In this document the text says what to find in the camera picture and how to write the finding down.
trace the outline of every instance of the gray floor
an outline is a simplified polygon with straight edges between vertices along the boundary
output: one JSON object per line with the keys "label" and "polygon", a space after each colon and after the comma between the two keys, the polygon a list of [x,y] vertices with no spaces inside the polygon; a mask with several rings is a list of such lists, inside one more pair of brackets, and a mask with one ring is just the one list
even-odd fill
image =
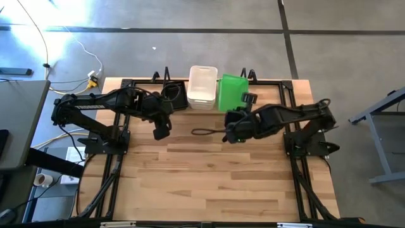
{"label": "gray floor", "polygon": [[[0,25],[30,24],[14,1],[0,13]],[[226,28],[281,29],[276,0],[38,0],[22,1],[42,26],[138,28]],[[401,0],[284,0],[290,29],[311,30],[404,30]],[[85,78],[98,62],[64,32],[45,32],[49,62],[56,65],[50,80]],[[282,34],[134,34],[74,33],[89,51],[104,63],[105,77],[145,77],[169,66],[171,76],[186,77],[192,65],[212,65],[219,73],[238,74],[242,67],[253,68],[259,78],[291,79]],[[330,98],[338,129],[327,139],[341,145],[331,155],[333,184],[339,210],[344,217],[363,217],[372,224],[403,227],[405,224],[405,181],[371,186],[370,177],[383,174],[377,151],[365,123],[349,125],[347,119],[405,86],[404,36],[292,35],[292,47],[300,79],[309,79],[315,99]],[[29,67],[43,79],[44,46],[38,33],[29,27],[0,32],[0,64]],[[57,84],[69,89],[76,84]],[[33,144],[60,134],[51,125],[53,100],[49,92]],[[405,110],[405,103],[400,105]],[[68,139],[52,144],[69,146]],[[396,170],[404,170],[404,163]],[[34,219],[56,219],[48,208],[66,217],[70,199],[42,200]]]}

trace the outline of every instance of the white box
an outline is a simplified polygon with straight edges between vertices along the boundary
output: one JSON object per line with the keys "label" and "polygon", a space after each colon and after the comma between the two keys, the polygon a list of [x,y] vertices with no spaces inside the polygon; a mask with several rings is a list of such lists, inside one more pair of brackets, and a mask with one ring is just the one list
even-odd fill
{"label": "white box", "polygon": [[192,66],[187,100],[193,109],[210,110],[215,105],[218,69],[213,66]]}

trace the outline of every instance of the black cable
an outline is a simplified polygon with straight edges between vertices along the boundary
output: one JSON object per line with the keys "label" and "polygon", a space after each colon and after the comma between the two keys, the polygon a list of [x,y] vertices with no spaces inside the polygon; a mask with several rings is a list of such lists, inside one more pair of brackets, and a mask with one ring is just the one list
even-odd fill
{"label": "black cable", "polygon": [[58,91],[58,92],[72,92],[72,91],[74,91],[75,89],[79,88],[81,85],[83,85],[83,84],[86,83],[86,82],[87,82],[87,81],[84,81],[84,82],[80,83],[78,86],[76,86],[74,89],[71,89],[71,90],[64,91],[64,90],[59,90],[59,89],[53,89],[53,91]]}
{"label": "black cable", "polygon": [[215,133],[225,133],[226,130],[214,130],[214,129],[192,129],[191,134],[195,136],[208,136],[210,134],[215,134]]}
{"label": "black cable", "polygon": [[70,139],[72,140],[73,146],[75,147],[81,161],[84,162],[82,154],[80,153],[80,151],[76,147],[75,139],[73,138],[73,136],[69,132],[67,132],[65,129],[63,129],[62,126],[60,126],[60,125],[58,125],[58,126],[65,134],[67,134],[70,137]]}
{"label": "black cable", "polygon": [[176,96],[175,96],[173,99],[168,99],[168,100],[165,100],[164,102],[173,102],[173,101],[176,100],[176,99],[178,98],[178,96],[180,95],[180,90],[181,90],[181,88],[180,88],[179,85],[176,85],[176,84],[168,84],[168,85],[165,85],[160,93],[161,93],[163,96],[165,96],[165,94],[166,94],[165,89],[168,88],[168,87],[170,87],[170,86],[175,86],[175,87],[177,87],[177,94],[176,94]]}
{"label": "black cable", "polygon": [[104,95],[102,95],[102,96],[99,96],[99,97],[95,98],[95,100],[98,100],[98,99],[101,99],[101,98],[105,98],[106,96],[109,96],[109,95],[114,94],[114,93],[117,93],[117,92],[121,92],[121,91],[126,90],[126,89],[138,89],[138,90],[140,90],[140,91],[142,91],[142,92],[145,92],[145,93],[147,93],[147,94],[150,94],[150,95],[154,96],[156,99],[160,99],[159,97],[157,97],[157,95],[155,95],[155,94],[153,94],[153,93],[147,91],[146,89],[142,89],[142,88],[139,88],[139,87],[136,87],[136,86],[127,86],[127,87],[122,87],[122,88],[119,88],[119,89],[115,89],[115,90],[113,90],[113,91],[110,91],[110,92],[107,93],[107,94],[104,94]]}
{"label": "black cable", "polygon": [[2,82],[16,82],[16,81],[19,81],[21,79],[0,79],[0,80],[3,80]]}
{"label": "black cable", "polygon": [[76,215],[79,215],[79,212],[78,212],[78,204],[79,204],[79,194],[80,194],[80,183],[82,183],[82,178],[83,178],[83,175],[84,175],[84,170],[86,169],[86,165],[93,159],[93,157],[94,157],[95,155],[90,155],[89,157],[88,157],[88,159],[87,159],[87,161],[84,163],[84,166],[83,166],[83,172],[82,172],[82,176],[81,176],[81,178],[79,178],[79,180],[78,180],[78,184],[77,184],[77,190],[76,190],[76,203],[73,201],[73,204],[76,204]]}
{"label": "black cable", "polygon": [[325,163],[328,165],[329,173],[332,173],[332,169],[330,168],[330,164],[324,156],[319,156]]}
{"label": "black cable", "polygon": [[15,212],[15,210],[16,210],[17,208],[19,208],[20,206],[25,205],[25,204],[27,204],[27,203],[33,201],[33,200],[39,199],[41,196],[43,196],[43,195],[46,193],[46,191],[48,191],[51,187],[55,186],[55,185],[59,182],[60,178],[61,178],[63,175],[64,175],[64,174],[61,174],[61,175],[56,179],[56,181],[53,182],[51,185],[49,185],[49,187],[48,187],[47,189],[45,189],[38,197],[34,197],[34,198],[30,199],[30,200],[27,200],[27,201],[25,201],[25,202],[23,202],[23,203],[20,203],[19,205],[15,206],[15,207],[12,208],[11,210]]}
{"label": "black cable", "polygon": [[68,81],[68,82],[51,82],[51,84],[62,84],[62,83],[72,83],[72,82],[81,82],[83,80],[88,80],[89,78],[82,79],[82,80],[74,80],[74,81]]}

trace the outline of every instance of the wooden tabletop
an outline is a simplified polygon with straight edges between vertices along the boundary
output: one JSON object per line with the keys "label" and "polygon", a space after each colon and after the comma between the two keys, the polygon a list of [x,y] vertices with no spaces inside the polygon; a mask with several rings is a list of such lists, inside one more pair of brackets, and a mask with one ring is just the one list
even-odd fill
{"label": "wooden tabletop", "polygon": [[[122,78],[107,78],[103,93],[119,88],[121,81]],[[309,81],[292,82],[297,105],[313,103]],[[162,88],[152,84],[138,86],[149,91]],[[274,85],[250,85],[249,92],[258,95],[253,109],[267,103],[280,104]],[[96,120],[112,125],[114,115],[112,111],[99,110]],[[193,128],[222,129],[223,119],[224,114],[215,110],[177,111],[170,116],[170,136],[155,141],[154,124],[131,117],[130,148],[123,160],[114,220],[297,222],[283,131],[244,144],[222,143],[223,134],[190,134]],[[80,211],[100,188],[105,160],[106,156],[96,155],[87,165],[80,186]],[[308,157],[308,164],[315,193],[339,217],[326,163]],[[305,194],[304,202],[309,215]]]}

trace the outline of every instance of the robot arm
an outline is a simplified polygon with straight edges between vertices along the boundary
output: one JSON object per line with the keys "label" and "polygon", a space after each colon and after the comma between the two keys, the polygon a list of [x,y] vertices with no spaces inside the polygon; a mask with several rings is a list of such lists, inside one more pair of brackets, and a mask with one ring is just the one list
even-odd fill
{"label": "robot arm", "polygon": [[54,125],[75,124],[100,136],[105,143],[118,142],[120,131],[107,127],[88,116],[83,110],[111,110],[154,122],[154,138],[160,140],[170,135],[170,114],[173,106],[158,92],[148,92],[137,87],[124,87],[102,95],[65,95],[54,102]]}
{"label": "robot arm", "polygon": [[329,99],[315,104],[288,108],[279,104],[266,104],[257,110],[249,111],[239,108],[228,111],[225,116],[224,142],[243,143],[246,139],[262,139],[276,134],[286,125],[310,120],[295,138],[297,146],[302,146],[319,130],[330,130],[336,121],[328,105]]}

